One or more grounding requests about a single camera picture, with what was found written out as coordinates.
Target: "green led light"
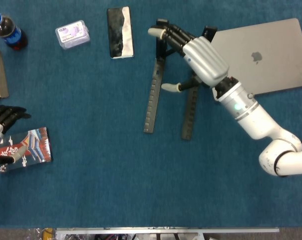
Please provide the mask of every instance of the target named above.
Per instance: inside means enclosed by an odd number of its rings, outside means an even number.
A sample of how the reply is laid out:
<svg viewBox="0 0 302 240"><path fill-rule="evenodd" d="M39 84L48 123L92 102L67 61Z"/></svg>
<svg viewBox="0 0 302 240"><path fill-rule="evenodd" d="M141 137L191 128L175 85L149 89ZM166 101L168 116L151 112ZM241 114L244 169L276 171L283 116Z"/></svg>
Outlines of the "green led light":
<svg viewBox="0 0 302 240"><path fill-rule="evenodd" d="M237 103L237 104L234 105L234 108L235 108L235 110L241 110L242 106Z"/></svg>

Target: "purple label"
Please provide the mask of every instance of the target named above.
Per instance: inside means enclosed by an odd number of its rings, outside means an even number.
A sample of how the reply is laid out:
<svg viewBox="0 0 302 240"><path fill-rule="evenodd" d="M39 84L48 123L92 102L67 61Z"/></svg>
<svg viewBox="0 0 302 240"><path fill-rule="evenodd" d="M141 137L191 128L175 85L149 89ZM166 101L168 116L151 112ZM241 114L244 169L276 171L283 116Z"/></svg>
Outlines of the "purple label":
<svg viewBox="0 0 302 240"><path fill-rule="evenodd" d="M15 44L21 39L21 29L16 27L14 31L9 35L3 38L7 44Z"/></svg>

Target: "apple logo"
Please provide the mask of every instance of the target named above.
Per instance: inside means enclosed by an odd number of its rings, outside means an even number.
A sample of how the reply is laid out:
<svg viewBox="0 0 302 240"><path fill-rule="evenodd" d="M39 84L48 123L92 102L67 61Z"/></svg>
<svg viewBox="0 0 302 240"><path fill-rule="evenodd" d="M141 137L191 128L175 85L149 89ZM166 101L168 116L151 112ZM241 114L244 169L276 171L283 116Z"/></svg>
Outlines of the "apple logo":
<svg viewBox="0 0 302 240"><path fill-rule="evenodd" d="M263 59L261 53L259 51L252 53L251 55L253 57L253 61L256 62L256 64L259 63Z"/></svg>

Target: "robotic hand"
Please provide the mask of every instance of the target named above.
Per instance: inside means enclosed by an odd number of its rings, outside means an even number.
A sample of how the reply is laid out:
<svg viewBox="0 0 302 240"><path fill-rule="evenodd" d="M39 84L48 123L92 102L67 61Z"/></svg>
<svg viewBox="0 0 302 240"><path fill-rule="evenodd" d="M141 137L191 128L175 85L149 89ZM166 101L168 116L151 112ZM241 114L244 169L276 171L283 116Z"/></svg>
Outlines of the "robotic hand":
<svg viewBox="0 0 302 240"><path fill-rule="evenodd" d="M282 177L302 174L301 141L280 127L237 79L228 77L228 64L205 37L194 37L172 24L152 26L148 33L166 40L203 83L215 88L217 100L251 138L270 137L273 140L259 156L260 165L266 172ZM162 88L171 92L183 90L180 83L165 83Z"/></svg>
<svg viewBox="0 0 302 240"><path fill-rule="evenodd" d="M18 106L3 106L0 105L0 142L3 139L3 135L7 130L16 122L16 120L21 118L30 118L31 115L25 113L26 109ZM25 153L26 147L20 147L13 155L11 156L0 156L0 165L2 164L11 164L19 160Z"/></svg>

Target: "book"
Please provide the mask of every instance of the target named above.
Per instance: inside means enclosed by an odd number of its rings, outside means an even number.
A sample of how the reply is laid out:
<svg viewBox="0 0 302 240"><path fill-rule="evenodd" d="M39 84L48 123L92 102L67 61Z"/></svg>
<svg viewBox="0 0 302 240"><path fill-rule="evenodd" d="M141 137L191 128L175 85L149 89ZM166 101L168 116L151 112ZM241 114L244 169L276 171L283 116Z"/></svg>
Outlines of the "book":
<svg viewBox="0 0 302 240"><path fill-rule="evenodd" d="M14 135L6 135L0 142L0 156L10 156L21 146L27 147L22 158L15 163L1 165L0 173L34 164L47 163L52 160L46 127Z"/></svg>

